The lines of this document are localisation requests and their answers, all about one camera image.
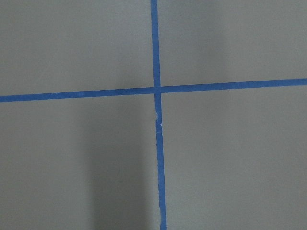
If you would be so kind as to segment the blue tape line crosswise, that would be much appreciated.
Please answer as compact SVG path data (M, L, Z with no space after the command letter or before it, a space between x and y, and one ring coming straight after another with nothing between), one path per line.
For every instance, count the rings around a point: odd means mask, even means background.
M41 100L43 101L43 100L59 100L59 99L75 99L75 98L144 95L144 94L154 94L156 92L177 93L177 92L200 92L200 91L218 91L218 90L251 89L251 88L304 86L306 84L307 84L306 78L240 81L240 82L226 82L226 83L161 86L159 89L156 89L154 87L145 87L145 88L126 88L126 89L110 89L110 90L95 90L95 91L4 95L0 97L0 101L2 103L41 101Z

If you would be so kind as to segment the blue tape line lengthwise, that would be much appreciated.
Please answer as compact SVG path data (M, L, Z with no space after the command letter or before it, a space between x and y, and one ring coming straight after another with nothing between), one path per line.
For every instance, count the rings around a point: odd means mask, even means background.
M159 28L157 1L150 1L151 24L152 24L152 51L153 51L153 83L154 83L154 106L156 112L156 155L158 172L158 198L160 210L160 229L167 229L166 196L165 196L165 169L162 128L162 99L161 99L161 76L160 76L160 53L159 53Z

